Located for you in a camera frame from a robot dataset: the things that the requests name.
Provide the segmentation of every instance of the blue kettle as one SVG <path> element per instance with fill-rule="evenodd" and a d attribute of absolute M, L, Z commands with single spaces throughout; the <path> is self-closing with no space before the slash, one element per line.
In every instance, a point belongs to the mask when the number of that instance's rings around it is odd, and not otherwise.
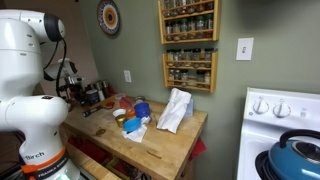
<path fill-rule="evenodd" d="M 320 148 L 312 143 L 289 140 L 308 136 L 320 140 L 320 132 L 297 129 L 283 133 L 268 152 L 270 166 L 282 180 L 320 179 Z"/>

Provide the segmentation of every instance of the kettle handle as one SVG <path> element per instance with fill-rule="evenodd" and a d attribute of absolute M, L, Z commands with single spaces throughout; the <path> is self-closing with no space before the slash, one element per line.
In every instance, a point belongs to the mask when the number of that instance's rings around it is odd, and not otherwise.
<path fill-rule="evenodd" d="M 280 148 L 285 148 L 287 140 L 294 136 L 308 136 L 308 137 L 320 139 L 320 132 L 308 130 L 308 129 L 295 129 L 295 130 L 287 131 L 283 133 L 280 137 L 280 142 L 279 142 Z"/>

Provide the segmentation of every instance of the green wall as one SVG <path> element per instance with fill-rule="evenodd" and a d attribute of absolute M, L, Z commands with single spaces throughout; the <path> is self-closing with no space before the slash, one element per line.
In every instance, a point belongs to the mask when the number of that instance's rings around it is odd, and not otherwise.
<path fill-rule="evenodd" d="M 320 93 L 319 0 L 223 0 L 218 42 L 161 45 L 157 0 L 114 0 L 121 14 L 116 36 L 97 22 L 99 0 L 80 1 L 101 79 L 118 92 L 167 103 L 161 53 L 171 47 L 217 47 L 213 94 L 190 91 L 207 111 L 201 135 L 207 150 L 195 159 L 194 179 L 232 179 L 247 87 Z M 254 37 L 252 61 L 235 61 L 238 38 Z M 132 83 L 125 83 L 130 70 Z"/>

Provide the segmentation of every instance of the kitchen island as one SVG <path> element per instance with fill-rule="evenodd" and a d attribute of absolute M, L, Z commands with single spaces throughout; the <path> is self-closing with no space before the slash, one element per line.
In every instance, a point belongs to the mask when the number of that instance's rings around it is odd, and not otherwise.
<path fill-rule="evenodd" d="M 193 117 L 184 118 L 177 133 L 173 134 L 156 128 L 166 104 L 146 102 L 150 105 L 152 121 L 147 125 L 142 143 L 125 139 L 121 134 L 122 129 L 117 126 L 112 115 L 119 108 L 117 104 L 113 109 L 101 109 L 86 118 L 82 115 L 84 108 L 75 106 L 63 126 L 154 179 L 180 179 L 208 115 L 194 110 Z"/>

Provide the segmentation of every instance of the stove knob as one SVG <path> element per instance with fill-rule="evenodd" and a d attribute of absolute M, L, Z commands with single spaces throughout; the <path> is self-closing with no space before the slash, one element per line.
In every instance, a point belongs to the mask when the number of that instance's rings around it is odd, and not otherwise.
<path fill-rule="evenodd" d="M 274 115 L 276 115 L 278 118 L 284 118 L 284 117 L 287 117 L 287 116 L 290 115 L 291 109 L 290 109 L 290 107 L 288 106 L 288 104 L 281 103 L 281 104 L 276 105 L 276 106 L 273 108 L 273 113 L 274 113 Z"/>
<path fill-rule="evenodd" d="M 253 105 L 253 110 L 257 114 L 263 114 L 269 110 L 269 105 L 267 102 L 261 100 Z"/>

